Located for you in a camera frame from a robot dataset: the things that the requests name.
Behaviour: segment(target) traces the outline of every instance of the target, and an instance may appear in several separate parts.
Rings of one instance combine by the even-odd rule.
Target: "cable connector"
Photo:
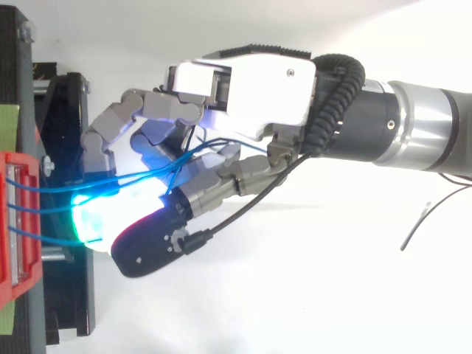
[[[210,229],[195,232],[178,240],[178,245],[185,254],[191,254],[197,249],[205,246],[208,240],[213,238],[213,232]]]

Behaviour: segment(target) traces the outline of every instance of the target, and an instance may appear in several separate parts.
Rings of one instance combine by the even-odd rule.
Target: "glowing object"
[[[75,232],[80,241],[102,238],[101,241],[86,243],[95,251],[108,252],[123,230],[161,209],[164,204],[159,197],[166,188],[157,178],[123,188],[119,193],[102,196],[72,209]],[[88,195],[76,195],[73,204],[89,199]]]

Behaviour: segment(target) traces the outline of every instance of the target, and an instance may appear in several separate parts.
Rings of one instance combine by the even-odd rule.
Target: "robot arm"
[[[171,66],[161,91],[125,92],[83,134],[83,169],[88,179],[114,174],[108,147],[135,116],[148,119],[131,145],[149,168],[181,155],[196,124],[253,140],[272,136],[266,156],[240,161],[233,150],[192,160],[162,197],[165,207],[122,232],[111,255],[124,275],[140,277],[212,237],[210,230],[188,235],[188,220],[233,195],[265,195],[300,153],[472,176],[470,106],[467,94],[365,80],[362,65],[346,56],[310,60],[310,53],[247,46]]]

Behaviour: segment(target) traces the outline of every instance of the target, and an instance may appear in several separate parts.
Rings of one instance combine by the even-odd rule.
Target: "white background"
[[[34,60],[92,84],[90,117],[169,63],[248,43],[358,58],[367,76],[472,91],[464,0],[17,0]],[[120,172],[136,167],[125,149]],[[139,280],[95,258],[97,329],[48,353],[472,353],[470,198],[399,246],[436,175],[316,160],[191,257]],[[214,225],[235,199],[191,225]]]

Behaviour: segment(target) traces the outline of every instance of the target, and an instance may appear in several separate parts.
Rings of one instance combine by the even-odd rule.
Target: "black metal frame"
[[[38,64],[33,73],[31,45],[18,35],[25,21],[16,7],[0,5],[0,104],[20,107],[16,150],[40,160],[47,154],[55,163],[50,177],[41,176],[41,185],[63,186],[81,176],[80,135],[88,126],[84,79],[78,73],[55,76],[54,63]],[[33,75],[50,80],[46,95],[34,96]],[[41,207],[66,203],[67,194],[41,198]],[[42,218],[41,232],[75,238],[69,219]],[[95,328],[92,251],[63,252],[66,259],[44,262],[44,278],[15,301],[13,334],[0,336],[1,354],[46,354],[46,342],[59,343],[59,329],[77,328],[78,336],[88,336]]]
[[[25,21],[16,7],[0,6],[0,104],[20,107],[16,150],[36,156],[31,46],[18,37]],[[40,280],[15,301],[13,335],[0,336],[0,353],[46,354],[44,333]]]
[[[36,125],[44,155],[55,163],[50,177],[42,174],[41,186],[62,187],[82,178],[79,159],[80,135],[88,126],[85,79],[79,73],[51,76],[51,63],[35,64],[35,75],[49,80],[45,95],[36,94]],[[41,196],[41,208],[67,205],[71,192]],[[45,235],[77,239],[70,212],[42,215]],[[92,250],[64,248],[65,260],[43,262],[46,343],[59,344],[59,330],[77,329],[77,336],[89,336],[95,328],[94,266]]]

